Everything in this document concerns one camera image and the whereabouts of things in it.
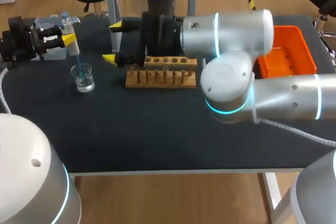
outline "wooden peg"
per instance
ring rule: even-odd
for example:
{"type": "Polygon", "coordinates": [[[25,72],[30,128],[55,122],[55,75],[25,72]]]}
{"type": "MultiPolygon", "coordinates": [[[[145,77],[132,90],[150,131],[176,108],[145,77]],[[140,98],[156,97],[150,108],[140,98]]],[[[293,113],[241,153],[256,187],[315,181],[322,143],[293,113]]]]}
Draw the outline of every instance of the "wooden peg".
{"type": "Polygon", "coordinates": [[[149,70],[146,69],[146,83],[148,83],[148,79],[149,79],[149,70]]]}
{"type": "Polygon", "coordinates": [[[164,70],[163,71],[163,83],[166,83],[166,79],[167,79],[167,71],[164,70]]]}
{"type": "Polygon", "coordinates": [[[140,83],[140,69],[136,71],[136,75],[137,75],[137,82],[140,83]]]}
{"type": "Polygon", "coordinates": [[[157,83],[157,76],[159,75],[158,70],[155,70],[155,83],[157,83]]]}
{"type": "Polygon", "coordinates": [[[181,73],[181,84],[184,83],[184,75],[185,75],[185,71],[182,70],[182,73],[181,73]]]}
{"type": "Polygon", "coordinates": [[[172,83],[175,84],[175,76],[176,76],[175,70],[173,70],[172,73],[173,73],[172,83]]]}

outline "table leg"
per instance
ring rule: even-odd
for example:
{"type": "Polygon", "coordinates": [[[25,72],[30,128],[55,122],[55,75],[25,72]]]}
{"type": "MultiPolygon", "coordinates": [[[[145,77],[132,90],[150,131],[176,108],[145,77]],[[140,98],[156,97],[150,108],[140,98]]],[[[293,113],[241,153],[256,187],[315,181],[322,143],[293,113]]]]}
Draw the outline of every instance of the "table leg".
{"type": "Polygon", "coordinates": [[[271,223],[284,224],[292,214],[293,210],[290,203],[290,188],[289,188],[285,196],[281,199],[280,203],[271,213],[271,223]]]}
{"type": "Polygon", "coordinates": [[[281,201],[281,194],[275,173],[263,173],[263,180],[266,189],[269,209],[271,212],[281,201]]]}

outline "white cable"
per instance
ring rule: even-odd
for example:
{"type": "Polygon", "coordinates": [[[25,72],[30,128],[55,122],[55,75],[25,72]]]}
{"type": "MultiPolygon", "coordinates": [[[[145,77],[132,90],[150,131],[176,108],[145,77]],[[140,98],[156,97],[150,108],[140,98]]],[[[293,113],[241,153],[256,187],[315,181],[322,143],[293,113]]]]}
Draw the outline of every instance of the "white cable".
{"type": "Polygon", "coordinates": [[[284,129],[286,131],[298,134],[298,135],[303,136],[305,138],[308,138],[308,139],[310,139],[314,142],[318,142],[320,144],[324,144],[324,145],[331,146],[331,147],[336,147],[336,142],[334,142],[334,141],[330,141],[330,140],[327,140],[327,139],[324,139],[324,138],[321,138],[321,137],[318,137],[318,136],[314,136],[314,135],[309,134],[307,132],[304,132],[304,131],[298,130],[296,128],[293,128],[293,127],[290,127],[290,126],[287,126],[287,125],[284,125],[284,124],[281,124],[281,123],[277,123],[277,122],[274,122],[274,121],[271,121],[271,120],[260,119],[260,121],[263,122],[263,123],[275,126],[275,127],[279,127],[279,128],[284,129]]]}
{"type": "Polygon", "coordinates": [[[5,74],[8,72],[8,69],[5,68],[1,73],[0,73],[0,101],[2,103],[2,105],[5,108],[5,111],[7,114],[11,114],[12,112],[10,111],[10,108],[5,100],[4,97],[4,92],[2,91],[2,80],[4,79],[5,74]]]}

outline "water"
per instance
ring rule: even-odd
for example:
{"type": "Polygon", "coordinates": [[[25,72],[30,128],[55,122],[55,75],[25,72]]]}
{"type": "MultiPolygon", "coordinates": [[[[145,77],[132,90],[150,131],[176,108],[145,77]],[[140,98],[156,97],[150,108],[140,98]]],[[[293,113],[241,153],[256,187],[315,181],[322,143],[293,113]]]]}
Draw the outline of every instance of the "water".
{"type": "Polygon", "coordinates": [[[76,86],[79,92],[90,92],[95,88],[92,74],[81,74],[76,78],[76,86]]]}

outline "blue stirring rod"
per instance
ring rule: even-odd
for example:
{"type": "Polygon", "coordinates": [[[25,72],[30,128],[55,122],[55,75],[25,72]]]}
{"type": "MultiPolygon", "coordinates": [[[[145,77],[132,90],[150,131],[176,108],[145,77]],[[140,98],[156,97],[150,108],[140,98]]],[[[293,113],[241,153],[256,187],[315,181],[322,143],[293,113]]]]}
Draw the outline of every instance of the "blue stirring rod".
{"type": "Polygon", "coordinates": [[[79,60],[79,55],[77,55],[76,57],[77,57],[77,64],[78,64],[78,67],[79,67],[79,76],[80,76],[81,79],[84,80],[84,72],[83,72],[82,65],[81,65],[80,60],[79,60]]]}

